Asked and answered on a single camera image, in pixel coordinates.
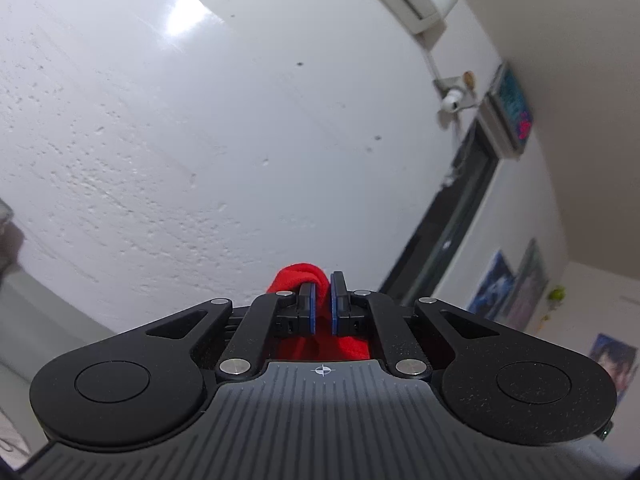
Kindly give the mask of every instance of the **dark window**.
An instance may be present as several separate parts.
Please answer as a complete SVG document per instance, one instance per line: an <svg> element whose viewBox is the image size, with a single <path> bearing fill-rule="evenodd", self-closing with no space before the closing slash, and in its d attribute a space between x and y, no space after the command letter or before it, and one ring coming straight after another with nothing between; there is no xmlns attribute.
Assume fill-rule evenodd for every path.
<svg viewBox="0 0 640 480"><path fill-rule="evenodd" d="M433 294L462 243L495 173L498 157L474 121L452 164L455 181L436 195L380 288L402 305Z"/></svg>

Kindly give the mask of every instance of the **scratched white surface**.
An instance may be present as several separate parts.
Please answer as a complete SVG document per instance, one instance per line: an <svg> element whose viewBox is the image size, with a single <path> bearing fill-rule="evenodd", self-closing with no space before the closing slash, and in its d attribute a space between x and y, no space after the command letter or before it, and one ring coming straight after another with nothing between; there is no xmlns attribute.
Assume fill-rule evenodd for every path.
<svg viewBox="0 0 640 480"><path fill-rule="evenodd" d="M483 91L494 48L464 2L447 25ZM117 331L298 261L376 288L456 149L438 104L377 0L0 0L19 261Z"/></svg>

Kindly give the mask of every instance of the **gray ribbed plate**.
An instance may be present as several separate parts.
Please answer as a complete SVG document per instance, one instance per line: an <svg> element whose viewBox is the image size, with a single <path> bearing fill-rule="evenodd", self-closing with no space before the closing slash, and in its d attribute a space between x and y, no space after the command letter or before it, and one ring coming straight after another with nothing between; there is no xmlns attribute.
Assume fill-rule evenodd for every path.
<svg viewBox="0 0 640 480"><path fill-rule="evenodd" d="M270 363L220 387L181 434L147 449L93 453L54 444L28 480L621 479L594 436L523 447L464 426L428 384L377 361Z"/></svg>

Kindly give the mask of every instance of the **beige ceiling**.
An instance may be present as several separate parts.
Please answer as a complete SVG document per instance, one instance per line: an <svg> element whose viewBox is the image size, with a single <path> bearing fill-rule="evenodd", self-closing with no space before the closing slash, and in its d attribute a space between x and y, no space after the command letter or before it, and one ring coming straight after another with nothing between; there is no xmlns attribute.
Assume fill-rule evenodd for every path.
<svg viewBox="0 0 640 480"><path fill-rule="evenodd" d="M640 279L640 0L468 0L533 108L572 260Z"/></svg>

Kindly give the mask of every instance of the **red fabric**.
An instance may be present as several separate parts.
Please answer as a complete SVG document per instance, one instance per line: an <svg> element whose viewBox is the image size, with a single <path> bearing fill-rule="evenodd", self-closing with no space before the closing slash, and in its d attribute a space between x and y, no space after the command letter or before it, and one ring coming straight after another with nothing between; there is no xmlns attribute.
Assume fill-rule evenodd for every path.
<svg viewBox="0 0 640 480"><path fill-rule="evenodd" d="M297 290L302 283L316 284L316 334L288 337L280 342L278 357L296 361L357 361L369 359L369 345L356 337L331 334L330 284L322 269L312 264L293 264L280 269L267 292Z"/></svg>

